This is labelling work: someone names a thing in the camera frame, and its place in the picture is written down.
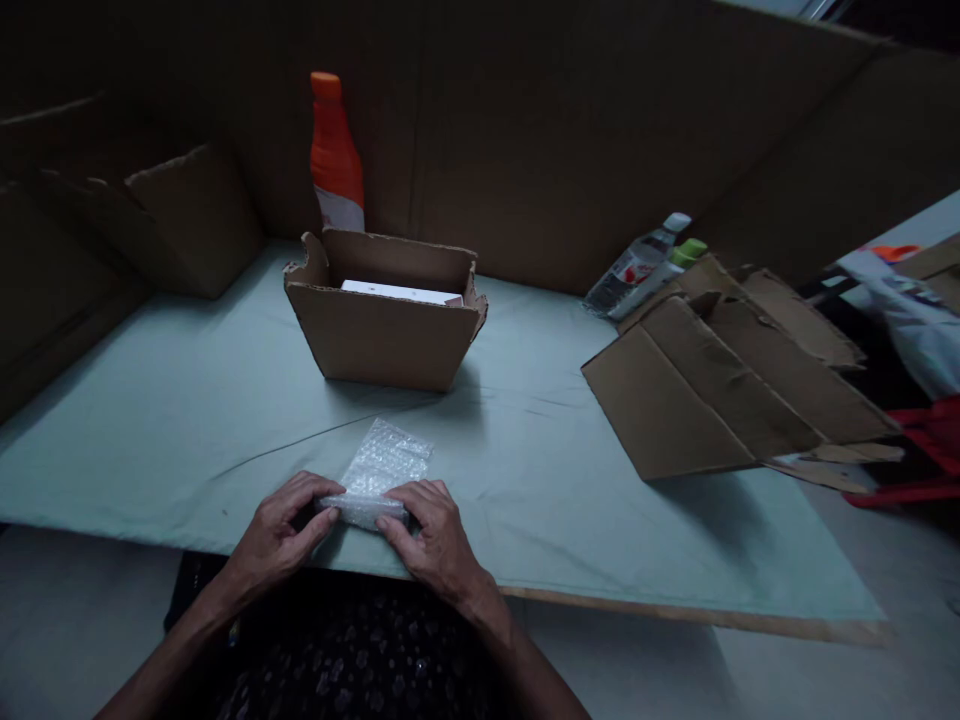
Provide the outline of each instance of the white bottle cap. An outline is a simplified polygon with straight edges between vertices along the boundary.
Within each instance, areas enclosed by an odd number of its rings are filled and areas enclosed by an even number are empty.
[[[684,215],[683,213],[674,213],[667,218],[666,222],[663,223],[663,226],[670,232],[680,232],[691,222],[689,215]]]

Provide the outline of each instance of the finger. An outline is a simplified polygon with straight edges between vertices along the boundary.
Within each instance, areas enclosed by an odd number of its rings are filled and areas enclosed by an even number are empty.
[[[431,480],[430,484],[433,485],[433,487],[437,488],[437,490],[439,490],[441,493],[446,495],[448,498],[453,500],[453,497],[450,495],[450,491],[447,490],[447,484],[443,480]]]
[[[298,562],[303,561],[313,552],[313,549],[337,524],[339,518],[340,508],[326,508],[323,512],[314,515],[307,526],[295,537],[290,538],[290,548],[297,555]]]
[[[414,517],[425,525],[436,512],[436,500],[431,497],[418,483],[407,483],[400,487],[388,490],[383,494],[391,500],[399,500]]]
[[[417,545],[417,541],[407,532],[402,522],[396,518],[382,515],[377,518],[377,527],[380,529],[380,532],[383,533],[387,542],[390,543],[390,547],[397,551],[397,555],[403,560],[403,564],[407,566],[407,569],[417,564],[423,551],[420,546]]]
[[[434,487],[433,483],[427,480],[426,478],[417,481],[417,485],[422,487],[427,493],[435,498],[443,497],[443,493],[440,492],[439,488]]]
[[[300,512],[300,508],[313,498],[340,495],[346,491],[346,488],[339,483],[335,483],[333,480],[328,480],[319,475],[307,478],[300,486],[294,488],[288,495],[281,498],[283,519],[287,521],[293,519],[294,515]]]
[[[301,470],[292,478],[287,480],[287,482],[285,482],[283,486],[279,490],[277,490],[275,494],[281,495],[281,496],[289,495],[293,492],[296,492],[298,488],[303,487],[303,485],[309,482],[310,480],[320,478],[320,477],[321,477],[320,475],[317,475],[315,473],[307,472],[306,470]]]

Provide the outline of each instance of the person's left hand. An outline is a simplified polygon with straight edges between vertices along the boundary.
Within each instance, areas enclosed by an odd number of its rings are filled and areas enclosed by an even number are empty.
[[[224,601],[239,610],[303,565],[333,528],[340,511],[326,508],[299,533],[290,521],[314,498],[342,492],[346,491],[333,480],[301,470],[265,498],[215,578]]]

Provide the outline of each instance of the light green cloth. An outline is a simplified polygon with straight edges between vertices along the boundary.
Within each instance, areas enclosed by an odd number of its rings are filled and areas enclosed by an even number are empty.
[[[229,553],[301,468],[338,479],[374,418],[430,466],[501,584],[827,620],[883,614],[795,481],[642,482],[580,373],[614,337],[577,298],[479,278],[490,314],[447,395],[324,380],[270,246],[219,301],[157,295],[0,428],[3,520]],[[403,568],[354,528],[329,567]]]

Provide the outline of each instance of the red chair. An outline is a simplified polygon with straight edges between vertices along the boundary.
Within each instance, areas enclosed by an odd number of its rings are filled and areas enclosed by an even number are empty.
[[[878,488],[872,495],[844,493],[844,499],[854,507],[867,508],[960,498],[960,395],[938,400],[928,410],[894,410],[890,417],[903,426],[903,434],[943,470],[943,475]]]

